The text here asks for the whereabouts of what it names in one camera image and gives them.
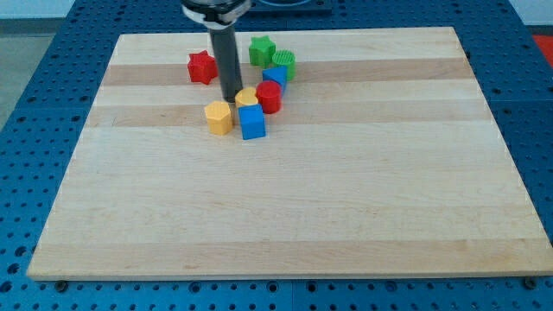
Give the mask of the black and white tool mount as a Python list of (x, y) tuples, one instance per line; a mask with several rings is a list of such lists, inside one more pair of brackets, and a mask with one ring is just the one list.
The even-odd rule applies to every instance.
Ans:
[(226, 29), (251, 8), (251, 0), (181, 0), (184, 15), (208, 29)]

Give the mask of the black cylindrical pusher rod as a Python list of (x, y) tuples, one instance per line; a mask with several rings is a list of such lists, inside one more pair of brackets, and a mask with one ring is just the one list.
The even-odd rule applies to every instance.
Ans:
[(234, 103), (236, 95), (243, 89), (235, 28), (229, 26), (225, 29), (211, 29), (209, 35), (218, 68), (222, 96), (225, 101)]

